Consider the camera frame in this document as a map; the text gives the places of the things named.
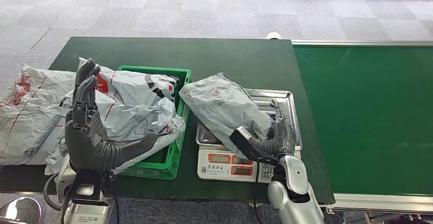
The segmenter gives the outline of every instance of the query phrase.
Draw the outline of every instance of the black cable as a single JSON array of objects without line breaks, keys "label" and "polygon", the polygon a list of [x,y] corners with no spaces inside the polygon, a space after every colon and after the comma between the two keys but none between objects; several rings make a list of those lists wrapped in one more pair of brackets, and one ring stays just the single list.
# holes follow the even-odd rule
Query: black cable
[{"label": "black cable", "polygon": [[257,213],[257,203],[256,203],[256,191],[258,187],[258,175],[260,174],[260,163],[257,162],[257,172],[256,172],[256,182],[254,184],[254,191],[253,191],[253,203],[254,203],[254,213],[256,215],[258,224],[261,224],[260,218],[258,217]]},{"label": "black cable", "polygon": [[114,204],[116,205],[116,223],[120,224],[121,217],[120,217],[120,211],[119,211],[119,200],[117,199],[117,193],[116,193],[116,181],[117,177],[113,172],[110,172],[110,176],[112,178],[113,182],[113,197],[114,197]]},{"label": "black cable", "polygon": [[67,191],[66,191],[66,194],[65,194],[65,197],[63,198],[63,205],[62,205],[62,215],[61,215],[61,220],[60,220],[60,223],[61,224],[65,224],[65,214],[66,214],[66,209],[67,209],[67,207],[68,207],[68,205],[69,205],[69,201],[70,201],[70,199],[71,199],[71,197],[70,197],[70,195],[71,195],[71,193],[72,193],[72,186],[70,186],[68,189],[67,189]]},{"label": "black cable", "polygon": [[45,202],[53,209],[57,210],[57,211],[61,211],[62,207],[56,205],[48,196],[48,186],[50,184],[50,182],[56,177],[58,176],[59,173],[55,173],[54,175],[52,175],[47,182],[45,182],[45,185],[43,187],[43,199],[45,200]]}]

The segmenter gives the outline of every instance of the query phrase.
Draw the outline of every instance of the green plastic crate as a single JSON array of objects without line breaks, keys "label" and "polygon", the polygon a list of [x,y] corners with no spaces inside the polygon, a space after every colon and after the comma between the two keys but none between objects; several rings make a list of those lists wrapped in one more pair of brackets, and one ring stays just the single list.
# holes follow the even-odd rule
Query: green plastic crate
[{"label": "green plastic crate", "polygon": [[[117,70],[132,72],[142,72],[149,74],[165,74],[179,78],[179,83],[175,89],[175,104],[177,114],[182,116],[185,125],[188,121],[189,107],[179,96],[179,91],[186,84],[191,82],[191,70],[183,68],[164,68],[164,67],[142,67],[142,66],[120,66]],[[180,154],[182,152],[183,138],[185,132],[172,142],[169,146],[161,149],[154,155],[143,161],[129,167],[121,173],[125,176],[154,178],[162,180],[173,180],[177,175],[179,168]]]}]

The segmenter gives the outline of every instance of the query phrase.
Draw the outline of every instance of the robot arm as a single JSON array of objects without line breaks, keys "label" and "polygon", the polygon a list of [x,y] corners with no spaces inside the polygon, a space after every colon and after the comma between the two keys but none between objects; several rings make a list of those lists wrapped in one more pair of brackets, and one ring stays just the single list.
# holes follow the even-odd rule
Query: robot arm
[{"label": "robot arm", "polygon": [[63,202],[58,223],[105,223],[109,205],[103,201],[103,193],[112,170],[150,150],[158,138],[158,133],[149,132],[122,146],[107,140],[95,102],[100,70],[89,59],[77,71],[73,108],[65,124],[68,155],[57,179],[57,196]]},{"label": "robot arm", "polygon": [[[286,128],[284,120],[279,127]],[[275,165],[274,176],[268,186],[268,198],[283,224],[323,224],[323,213],[308,183],[304,163],[294,157],[290,149],[281,150],[291,148],[281,147],[287,144],[286,135],[276,135],[274,140],[260,142],[244,127],[239,127],[231,134],[230,140],[248,159]]]}]

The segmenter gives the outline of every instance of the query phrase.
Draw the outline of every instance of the gray plastic mailer bag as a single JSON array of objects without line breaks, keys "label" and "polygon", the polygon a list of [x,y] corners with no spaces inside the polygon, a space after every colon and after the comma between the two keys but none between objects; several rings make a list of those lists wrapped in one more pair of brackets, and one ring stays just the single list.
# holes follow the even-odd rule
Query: gray plastic mailer bag
[{"label": "gray plastic mailer bag", "polygon": [[229,139],[236,128],[243,126],[252,129],[260,140],[267,138],[271,118],[222,73],[184,86],[179,95],[212,134],[240,157],[245,156]]}]

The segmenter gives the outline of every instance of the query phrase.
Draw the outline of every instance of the dark green tabletop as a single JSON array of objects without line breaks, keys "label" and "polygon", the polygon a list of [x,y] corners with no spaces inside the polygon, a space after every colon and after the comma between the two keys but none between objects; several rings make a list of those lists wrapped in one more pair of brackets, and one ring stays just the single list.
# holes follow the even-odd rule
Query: dark green tabletop
[{"label": "dark green tabletop", "polygon": [[433,195],[433,47],[295,45],[336,193]]},{"label": "dark green tabletop", "polygon": [[[334,203],[330,181],[289,40],[259,39],[161,39],[73,37],[50,69],[75,71],[75,58],[92,57],[101,65],[188,68],[193,80],[224,72],[245,88],[289,90],[293,93],[301,130],[308,179],[321,204]],[[252,183],[201,180],[197,177],[195,143],[197,118],[190,115],[177,177],[172,181],[120,176],[118,195],[185,200],[229,200],[249,202]],[[23,174],[32,177],[23,182]],[[46,177],[40,166],[6,166],[0,171],[0,191],[41,191]],[[267,184],[259,184],[257,199],[268,202]]]}]

